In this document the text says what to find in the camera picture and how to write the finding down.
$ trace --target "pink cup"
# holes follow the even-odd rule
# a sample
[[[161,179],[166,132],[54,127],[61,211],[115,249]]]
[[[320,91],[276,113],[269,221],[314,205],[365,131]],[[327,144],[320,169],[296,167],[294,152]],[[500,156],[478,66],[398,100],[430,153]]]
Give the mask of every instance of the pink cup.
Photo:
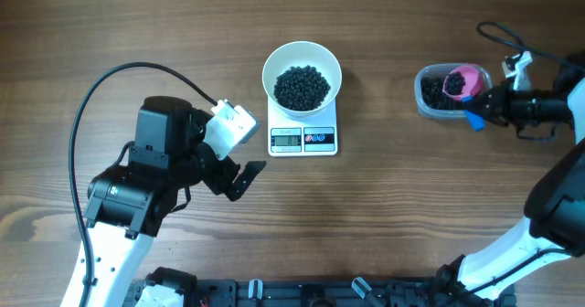
[[[453,96],[447,93],[447,78],[442,83],[442,93],[446,94],[447,96],[451,97],[453,100],[462,101],[463,98],[469,96],[475,96],[479,91],[482,89],[482,76],[478,69],[476,69],[471,64],[461,65],[457,69],[454,69],[449,73],[449,75],[460,72],[463,78],[465,79],[465,85],[461,91],[461,94],[458,96]]]

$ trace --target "wooden table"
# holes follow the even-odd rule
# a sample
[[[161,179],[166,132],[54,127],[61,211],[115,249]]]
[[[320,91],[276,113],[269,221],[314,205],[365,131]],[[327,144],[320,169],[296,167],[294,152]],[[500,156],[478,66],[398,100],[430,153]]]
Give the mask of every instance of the wooden table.
[[[531,45],[583,47],[585,0],[0,0],[0,305],[58,305],[79,233],[70,200],[72,118],[90,84],[128,61],[165,64],[211,96],[244,105],[261,130],[233,158],[268,160],[237,203],[202,186],[169,216],[137,277],[158,266],[199,278],[249,280],[428,276],[485,247],[522,217],[535,182],[574,144],[518,141],[512,129],[417,113],[424,66],[467,61],[503,78],[514,51],[479,37],[505,22]],[[293,40],[321,43],[344,72],[336,157],[267,154],[265,59]],[[531,67],[549,89],[557,65]],[[153,70],[108,79],[84,114],[80,195],[134,135],[145,97],[209,105]],[[517,285],[519,306],[585,301],[585,262],[547,267]]]

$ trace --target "container of black beans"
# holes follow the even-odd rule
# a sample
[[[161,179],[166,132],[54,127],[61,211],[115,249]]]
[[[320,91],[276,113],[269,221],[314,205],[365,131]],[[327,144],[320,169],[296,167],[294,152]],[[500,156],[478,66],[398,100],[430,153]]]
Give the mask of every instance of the container of black beans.
[[[325,47],[307,41],[292,42],[268,57],[262,83],[269,102],[287,115],[311,116],[334,102],[341,88],[341,67]]]
[[[462,103],[443,93],[443,83],[447,79],[447,90],[451,94],[461,91],[464,79],[450,73],[462,63],[430,65],[422,69],[414,80],[414,94],[419,114],[437,120],[464,119]],[[481,74],[482,89],[493,87],[490,74],[482,67],[473,65]]]

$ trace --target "digital scale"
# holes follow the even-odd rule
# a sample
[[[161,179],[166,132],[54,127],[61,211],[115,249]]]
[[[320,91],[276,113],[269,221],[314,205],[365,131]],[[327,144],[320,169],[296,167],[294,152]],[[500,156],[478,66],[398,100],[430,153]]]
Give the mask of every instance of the digital scale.
[[[335,100],[313,116],[294,118],[268,99],[268,153],[271,156],[337,154]]]

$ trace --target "bowl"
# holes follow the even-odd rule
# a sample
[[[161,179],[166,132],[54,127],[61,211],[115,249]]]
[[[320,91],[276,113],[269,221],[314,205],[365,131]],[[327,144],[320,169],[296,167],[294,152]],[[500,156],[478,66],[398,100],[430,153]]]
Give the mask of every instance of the bowl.
[[[442,83],[442,93],[451,97],[455,101],[463,101],[464,98],[474,97],[477,93],[479,93],[479,91],[482,89],[482,80],[480,79],[481,74],[479,69],[477,69],[472,64],[465,64],[458,67],[457,69],[452,70],[449,75],[457,72],[461,73],[465,79],[465,85],[463,85],[461,94],[451,95],[449,92],[447,92],[447,79],[449,76],[447,76],[445,81]]]
[[[313,66],[327,80],[331,89],[324,97],[321,105],[310,111],[289,110],[276,101],[274,85],[276,78],[290,67]],[[322,111],[335,100],[341,88],[341,66],[337,58],[327,48],[309,41],[296,41],[277,48],[266,60],[262,70],[262,84],[271,102],[274,102],[289,117],[307,117]]]
[[[424,69],[421,69],[419,74],[417,74],[416,78],[414,79],[414,97],[417,102],[417,107],[419,109],[419,114],[426,118],[436,119],[436,120],[450,120],[450,119],[465,119],[465,112],[464,111],[445,111],[445,110],[435,110],[429,107],[422,98],[422,91],[420,86],[420,80],[426,77],[442,77],[446,78],[449,73],[451,73],[454,69],[457,69],[463,63],[452,63],[452,64],[436,64],[436,65],[429,65]],[[489,90],[493,87],[492,84],[492,77],[490,74],[485,70],[483,67],[479,65],[472,65],[480,71],[480,76],[482,80],[482,89]]]

